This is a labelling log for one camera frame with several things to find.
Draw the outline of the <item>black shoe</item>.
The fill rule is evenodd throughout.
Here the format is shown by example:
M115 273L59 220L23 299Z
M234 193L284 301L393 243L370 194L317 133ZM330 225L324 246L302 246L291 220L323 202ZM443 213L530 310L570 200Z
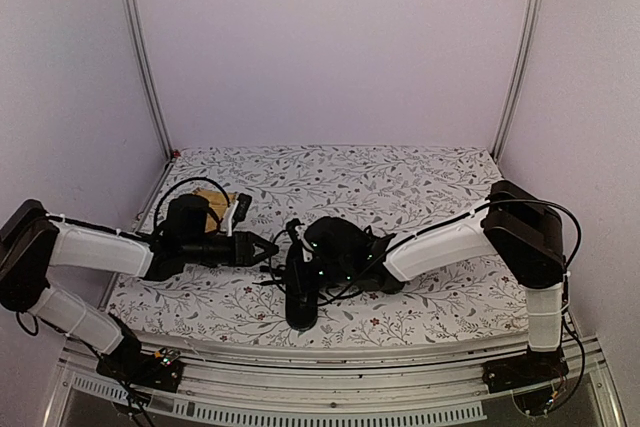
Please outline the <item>black shoe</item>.
M289 267L285 274L285 317L288 325L299 332L315 326L318 319L318 296L293 296L289 294Z

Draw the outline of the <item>black shoelace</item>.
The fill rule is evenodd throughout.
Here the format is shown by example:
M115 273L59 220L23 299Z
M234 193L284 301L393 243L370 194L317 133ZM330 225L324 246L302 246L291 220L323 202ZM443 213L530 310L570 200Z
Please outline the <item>black shoelace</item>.
M281 292L286 292L284 279L286 272L285 264L278 264L277 266L273 266L272 264L265 264L259 267L259 271L263 274L268 274L269 278L267 280L256 282L256 285L263 287L274 286Z

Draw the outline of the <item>red-soled shoe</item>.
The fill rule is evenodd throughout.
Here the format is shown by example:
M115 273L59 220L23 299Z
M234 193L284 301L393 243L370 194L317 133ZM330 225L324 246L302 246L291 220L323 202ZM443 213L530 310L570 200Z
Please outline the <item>red-soled shoe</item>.
M405 282L397 280L384 266L387 257L387 250L394 234L377 236L371 226L364 229L369 244L364 269L365 272L358 281L359 288L365 292L382 292L385 294L395 294L403 289Z

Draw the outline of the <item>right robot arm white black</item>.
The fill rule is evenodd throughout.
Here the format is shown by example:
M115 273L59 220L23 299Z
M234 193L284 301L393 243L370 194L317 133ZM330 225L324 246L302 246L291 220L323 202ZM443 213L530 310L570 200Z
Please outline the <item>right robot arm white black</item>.
M285 318L306 331L317 321L326 285L398 292L413 279L457 262L497 255L525 291L528 348L517 374L537 383L556 364L569 256L564 253L563 206L537 199L510 181L494 183L485 201L434 225L377 236L338 217L286 226Z

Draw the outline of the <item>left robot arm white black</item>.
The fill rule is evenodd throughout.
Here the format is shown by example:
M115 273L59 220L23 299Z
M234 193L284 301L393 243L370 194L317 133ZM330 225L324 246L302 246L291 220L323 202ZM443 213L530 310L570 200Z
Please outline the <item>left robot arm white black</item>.
M218 215L206 198L184 194L170 201L166 218L150 234L129 234L56 216L29 199L1 229L1 305L78 338L126 380L141 380L149 362L137 337L121 321L50 282L48 269L80 267L160 282L188 264L253 267L279 249L237 229L250 203L240 195Z

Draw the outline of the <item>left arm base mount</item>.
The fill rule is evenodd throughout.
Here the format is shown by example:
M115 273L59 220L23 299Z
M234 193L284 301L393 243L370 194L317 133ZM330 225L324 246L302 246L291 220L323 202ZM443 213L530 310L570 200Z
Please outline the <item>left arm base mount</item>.
M184 368L181 360L166 354L146 354L139 348L118 347L101 356L96 372L127 385L176 393Z

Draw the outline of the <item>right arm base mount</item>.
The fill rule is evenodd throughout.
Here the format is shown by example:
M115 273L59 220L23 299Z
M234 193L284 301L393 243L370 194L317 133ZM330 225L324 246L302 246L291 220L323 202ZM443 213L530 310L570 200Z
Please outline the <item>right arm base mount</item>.
M498 393L560 379L568 372L561 347L549 352L528 348L522 354L485 362L482 381L490 393Z

